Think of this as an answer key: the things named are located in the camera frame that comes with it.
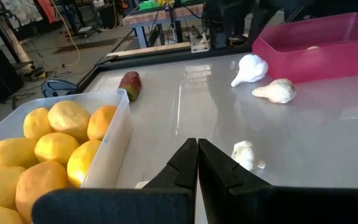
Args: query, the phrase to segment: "white plastic bin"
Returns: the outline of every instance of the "white plastic bin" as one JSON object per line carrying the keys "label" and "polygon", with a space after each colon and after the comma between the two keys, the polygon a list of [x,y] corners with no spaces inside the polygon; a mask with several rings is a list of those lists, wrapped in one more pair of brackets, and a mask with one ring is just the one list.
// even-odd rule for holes
{"label": "white plastic bin", "polygon": [[28,113],[38,107],[50,109],[62,100],[78,102],[91,114],[103,105],[117,106],[116,114],[82,183],[82,187],[115,187],[132,133],[131,112],[125,90],[98,91],[29,101],[0,122],[0,140],[23,137],[23,122]]}

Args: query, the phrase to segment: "wooden board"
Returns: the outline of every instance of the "wooden board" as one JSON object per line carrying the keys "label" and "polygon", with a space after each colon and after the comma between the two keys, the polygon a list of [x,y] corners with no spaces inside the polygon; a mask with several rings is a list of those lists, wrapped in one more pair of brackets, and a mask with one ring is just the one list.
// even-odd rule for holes
{"label": "wooden board", "polygon": [[[188,6],[187,8],[190,9],[192,12],[194,12],[196,15],[200,15],[203,12],[203,4],[195,4],[192,6]],[[188,9],[186,9],[185,7],[175,8],[172,12],[172,16],[173,17],[190,16],[192,15],[192,13]],[[169,12],[160,10],[155,12],[145,12],[142,14],[127,16],[122,20],[122,23],[124,24],[124,26],[128,26],[133,24],[140,24],[143,22],[152,22],[154,21],[156,14],[157,14],[157,19],[156,19],[157,21],[171,18]]]}
{"label": "wooden board", "polygon": [[145,49],[126,50],[126,51],[122,51],[122,52],[113,52],[113,53],[107,54],[106,56],[110,57],[113,55],[118,55],[118,56],[137,55],[137,54],[155,52],[155,51],[159,51],[159,50],[177,49],[177,48],[182,48],[182,47],[190,47],[190,42],[163,45],[163,46],[157,46],[157,47],[147,47]]}

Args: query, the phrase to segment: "pink plastic bin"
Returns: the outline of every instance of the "pink plastic bin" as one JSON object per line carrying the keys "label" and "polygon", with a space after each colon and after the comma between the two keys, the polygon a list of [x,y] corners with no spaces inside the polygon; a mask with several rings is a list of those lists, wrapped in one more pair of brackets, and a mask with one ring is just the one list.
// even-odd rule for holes
{"label": "pink plastic bin", "polygon": [[[307,50],[317,46],[318,49]],[[272,78],[306,82],[358,75],[358,13],[269,27],[252,47]]]}

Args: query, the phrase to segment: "green object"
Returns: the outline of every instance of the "green object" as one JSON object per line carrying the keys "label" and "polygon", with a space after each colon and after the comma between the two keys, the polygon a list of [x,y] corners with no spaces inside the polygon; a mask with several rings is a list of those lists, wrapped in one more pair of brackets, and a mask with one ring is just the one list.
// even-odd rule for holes
{"label": "green object", "polygon": [[156,1],[144,1],[144,2],[139,3],[140,10],[152,9],[155,7],[159,7],[159,5]]}

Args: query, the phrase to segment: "metal frame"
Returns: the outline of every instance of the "metal frame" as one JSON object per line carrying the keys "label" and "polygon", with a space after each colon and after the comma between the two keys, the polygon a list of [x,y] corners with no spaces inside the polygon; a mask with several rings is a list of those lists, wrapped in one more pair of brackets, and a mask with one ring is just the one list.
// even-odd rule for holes
{"label": "metal frame", "polygon": [[191,53],[191,47],[183,47],[170,50],[161,50],[137,55],[120,56],[115,61],[95,66],[78,83],[75,93],[82,93],[91,84],[100,72],[118,70],[123,68],[156,65],[161,63],[181,62],[185,60],[196,60],[224,55],[241,54],[251,52],[248,46],[227,47],[225,49],[210,50],[207,52]]}

